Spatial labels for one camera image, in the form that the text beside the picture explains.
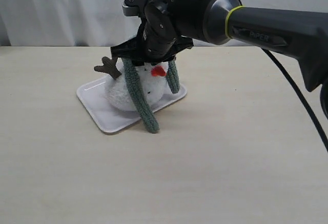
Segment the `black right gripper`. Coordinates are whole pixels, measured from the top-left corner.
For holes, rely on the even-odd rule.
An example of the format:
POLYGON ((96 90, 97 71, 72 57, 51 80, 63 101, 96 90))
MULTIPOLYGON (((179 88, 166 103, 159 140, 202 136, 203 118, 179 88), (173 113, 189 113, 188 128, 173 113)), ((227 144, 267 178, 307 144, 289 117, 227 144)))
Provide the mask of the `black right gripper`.
POLYGON ((168 62, 194 46, 209 42, 206 17, 215 0, 148 0, 144 17, 131 39, 111 48, 113 58, 129 58, 134 64, 168 62))

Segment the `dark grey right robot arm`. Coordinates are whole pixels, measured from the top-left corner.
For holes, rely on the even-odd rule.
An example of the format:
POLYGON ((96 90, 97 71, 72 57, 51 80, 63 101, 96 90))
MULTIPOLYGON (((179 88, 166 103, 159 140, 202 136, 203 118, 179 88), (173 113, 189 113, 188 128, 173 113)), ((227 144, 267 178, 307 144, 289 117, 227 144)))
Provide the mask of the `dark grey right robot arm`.
POLYGON ((138 63, 167 62, 193 40, 223 45, 235 39, 298 61, 305 88, 321 88, 327 112, 327 14, 245 7, 238 0, 125 0, 126 16, 139 16, 138 33, 111 48, 138 63))

